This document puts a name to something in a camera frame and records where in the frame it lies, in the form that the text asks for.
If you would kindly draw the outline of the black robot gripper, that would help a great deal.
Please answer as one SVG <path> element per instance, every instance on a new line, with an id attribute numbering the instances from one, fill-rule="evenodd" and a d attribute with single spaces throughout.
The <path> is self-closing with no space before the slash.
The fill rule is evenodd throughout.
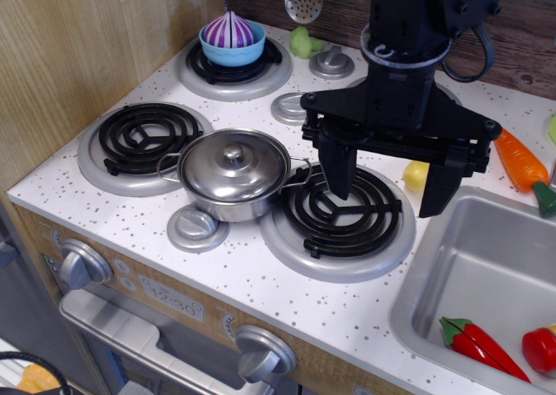
<path id="1" fill-rule="evenodd" d="M 303 136 L 318 150 L 328 189 L 346 200 L 359 151 L 429 163 L 419 217 L 441 214 L 461 177 L 485 172 L 502 127 L 449 99 L 433 66 L 392 69 L 373 63 L 356 87 L 309 92 Z"/>

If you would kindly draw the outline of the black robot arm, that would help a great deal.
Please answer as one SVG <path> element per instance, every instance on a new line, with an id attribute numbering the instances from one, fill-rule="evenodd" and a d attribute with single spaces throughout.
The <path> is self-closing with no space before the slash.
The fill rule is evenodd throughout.
<path id="1" fill-rule="evenodd" d="M 450 71 L 454 40 L 471 30 L 482 44 L 484 69 L 494 61 L 484 20 L 500 0 L 371 0 L 361 34 L 365 81 L 348 89 L 310 92 L 304 139 L 318 151 L 329 190 L 347 198 L 359 151 L 422 161 L 428 174 L 423 218 L 441 214 L 463 178 L 484 172 L 501 126 L 451 100 L 435 83 Z"/>

